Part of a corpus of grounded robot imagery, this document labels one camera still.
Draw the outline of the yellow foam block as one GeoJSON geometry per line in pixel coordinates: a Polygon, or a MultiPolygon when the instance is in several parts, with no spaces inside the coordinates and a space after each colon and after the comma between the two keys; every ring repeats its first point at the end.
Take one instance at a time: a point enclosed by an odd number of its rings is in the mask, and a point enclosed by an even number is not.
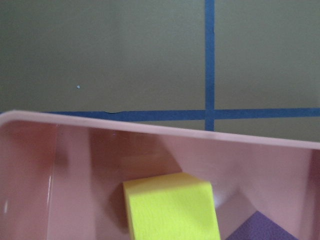
{"type": "Polygon", "coordinates": [[[213,188],[185,172],[123,182],[130,239],[219,240],[213,188]]]}

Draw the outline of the purple foam block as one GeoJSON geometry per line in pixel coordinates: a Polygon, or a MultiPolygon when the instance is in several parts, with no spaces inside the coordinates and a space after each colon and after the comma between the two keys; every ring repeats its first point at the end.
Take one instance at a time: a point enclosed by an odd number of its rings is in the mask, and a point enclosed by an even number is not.
{"type": "Polygon", "coordinates": [[[253,213],[227,240],[297,240],[259,211],[253,213]]]}

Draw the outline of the pink plastic bin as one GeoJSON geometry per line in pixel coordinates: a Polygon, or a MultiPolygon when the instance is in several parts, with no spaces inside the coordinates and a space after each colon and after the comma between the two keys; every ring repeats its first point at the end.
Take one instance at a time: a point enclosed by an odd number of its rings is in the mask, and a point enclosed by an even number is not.
{"type": "Polygon", "coordinates": [[[219,240],[256,211],[320,237],[317,142],[28,111],[0,116],[0,237],[131,240],[123,182],[176,173],[211,183],[219,240]]]}

